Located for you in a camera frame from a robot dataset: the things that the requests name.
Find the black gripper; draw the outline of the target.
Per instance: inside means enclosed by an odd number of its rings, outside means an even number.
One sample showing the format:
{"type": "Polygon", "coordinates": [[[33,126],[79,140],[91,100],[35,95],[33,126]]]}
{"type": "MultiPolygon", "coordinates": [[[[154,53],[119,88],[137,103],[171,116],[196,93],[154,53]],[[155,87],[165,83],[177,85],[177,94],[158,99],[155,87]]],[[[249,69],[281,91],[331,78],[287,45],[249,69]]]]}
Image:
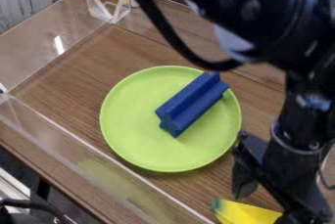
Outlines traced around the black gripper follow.
{"type": "Polygon", "coordinates": [[[241,131],[233,148],[234,199],[246,198],[261,185],[284,210],[275,224],[330,224],[334,212],[316,183],[326,150],[299,150],[275,137],[265,142],[241,131]]]}

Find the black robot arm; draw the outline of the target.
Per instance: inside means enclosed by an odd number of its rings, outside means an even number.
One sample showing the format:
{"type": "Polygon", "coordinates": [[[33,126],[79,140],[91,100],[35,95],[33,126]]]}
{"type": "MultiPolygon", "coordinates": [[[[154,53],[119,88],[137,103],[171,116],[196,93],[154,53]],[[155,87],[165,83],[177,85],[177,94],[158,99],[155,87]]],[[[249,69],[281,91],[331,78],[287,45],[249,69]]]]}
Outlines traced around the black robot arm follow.
{"type": "Polygon", "coordinates": [[[197,65],[225,70],[267,62],[285,72],[285,101],[269,140],[249,133],[234,148],[233,194],[265,188],[284,208],[275,224],[327,224],[322,164],[335,144],[335,0],[189,0],[220,33],[228,62],[197,65]]]}

